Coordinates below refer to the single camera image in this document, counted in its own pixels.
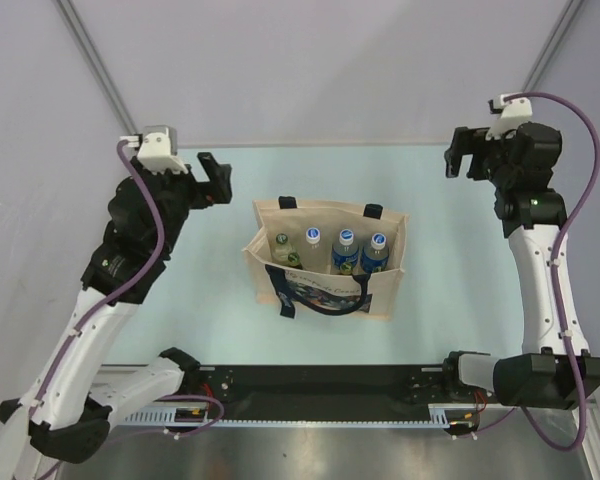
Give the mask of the beige canvas tote bag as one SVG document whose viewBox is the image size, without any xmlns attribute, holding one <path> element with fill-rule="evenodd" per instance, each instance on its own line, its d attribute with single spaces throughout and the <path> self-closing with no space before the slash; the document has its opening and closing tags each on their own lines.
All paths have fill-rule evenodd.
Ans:
<svg viewBox="0 0 600 480">
<path fill-rule="evenodd" d="M 243 254 L 260 303 L 277 305 L 280 315 L 286 318 L 293 318 L 299 305 L 324 316 L 391 317 L 405 273 L 408 214 L 379 204 L 292 196 L 255 200 L 253 207 L 258 232 Z M 304 263 L 294 268 L 274 260 L 271 248 L 278 234 L 285 234 L 291 245 L 299 248 L 311 227 L 320 230 L 328 248 L 344 229 L 351 230 L 358 242 L 383 234 L 389 250 L 386 269 L 370 274 L 361 270 L 337 273 L 329 253 L 325 255 L 325 265 L 313 269 Z"/>
</svg>

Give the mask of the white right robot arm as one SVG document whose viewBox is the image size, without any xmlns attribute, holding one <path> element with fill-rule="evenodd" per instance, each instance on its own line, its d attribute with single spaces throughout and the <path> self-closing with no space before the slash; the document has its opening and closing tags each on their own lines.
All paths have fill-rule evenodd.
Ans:
<svg viewBox="0 0 600 480">
<path fill-rule="evenodd" d="M 600 357 L 591 354 L 577 318 L 566 248 L 554 245 L 567 220 L 562 196 L 549 186 L 561 152 L 560 132 L 533 122 L 498 139 L 485 128 L 454 131 L 446 175 L 457 177 L 462 158 L 470 156 L 468 178 L 494 186 L 494 211 L 518 272 L 524 329 L 519 355 L 449 354 L 441 388 L 453 401 L 478 387 L 505 406 L 572 410 L 579 404 L 576 374 L 586 395 L 600 386 Z"/>
</svg>

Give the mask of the green bottle red label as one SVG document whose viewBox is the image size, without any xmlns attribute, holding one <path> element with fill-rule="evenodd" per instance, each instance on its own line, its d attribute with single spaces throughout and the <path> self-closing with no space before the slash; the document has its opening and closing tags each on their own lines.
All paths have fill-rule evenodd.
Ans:
<svg viewBox="0 0 600 480">
<path fill-rule="evenodd" d="M 291 252 L 287 257 L 288 263 L 291 267 L 301 268 L 301 260 L 297 252 Z"/>
</svg>

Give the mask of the green Perrier bottle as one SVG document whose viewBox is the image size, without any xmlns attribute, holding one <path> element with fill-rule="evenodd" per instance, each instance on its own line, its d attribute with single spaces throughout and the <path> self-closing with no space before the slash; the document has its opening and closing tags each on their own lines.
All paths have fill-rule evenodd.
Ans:
<svg viewBox="0 0 600 480">
<path fill-rule="evenodd" d="M 353 274 L 353 266 L 350 263 L 344 263 L 340 267 L 340 273 L 342 275 L 352 275 Z"/>
</svg>

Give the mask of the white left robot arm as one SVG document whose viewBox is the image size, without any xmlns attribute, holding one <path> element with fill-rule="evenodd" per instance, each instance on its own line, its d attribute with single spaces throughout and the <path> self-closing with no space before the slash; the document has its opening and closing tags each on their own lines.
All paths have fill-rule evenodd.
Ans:
<svg viewBox="0 0 600 480">
<path fill-rule="evenodd" d="M 122 327 L 165 271 L 190 211 L 232 199 L 231 166 L 208 152 L 197 159 L 205 181 L 189 166 L 158 172 L 137 157 L 123 160 L 129 175 L 108 203 L 102 243 L 81 277 L 61 340 L 29 391 L 0 404 L 0 479 L 35 478 L 36 467 L 21 464 L 26 452 L 83 463 L 125 417 L 161 397 L 187 400 L 199 392 L 199 364 L 177 348 L 117 387 L 91 388 Z"/>
</svg>

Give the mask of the Pocari Sweat bottle clear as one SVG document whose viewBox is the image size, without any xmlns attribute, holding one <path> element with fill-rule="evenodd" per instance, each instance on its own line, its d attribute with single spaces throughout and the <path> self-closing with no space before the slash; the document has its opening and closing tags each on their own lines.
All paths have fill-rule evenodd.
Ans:
<svg viewBox="0 0 600 480">
<path fill-rule="evenodd" d="M 310 262 L 320 262 L 322 253 L 322 236 L 317 227 L 309 227 L 305 233 L 306 258 Z"/>
</svg>

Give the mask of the Pocari Sweat bottle labelled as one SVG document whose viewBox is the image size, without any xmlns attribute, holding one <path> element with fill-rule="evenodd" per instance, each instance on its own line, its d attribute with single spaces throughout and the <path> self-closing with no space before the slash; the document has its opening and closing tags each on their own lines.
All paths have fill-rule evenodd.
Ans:
<svg viewBox="0 0 600 480">
<path fill-rule="evenodd" d="M 388 259 L 387 237 L 381 232 L 374 233 L 362 248 L 361 269 L 367 274 L 382 272 L 387 268 Z"/>
</svg>

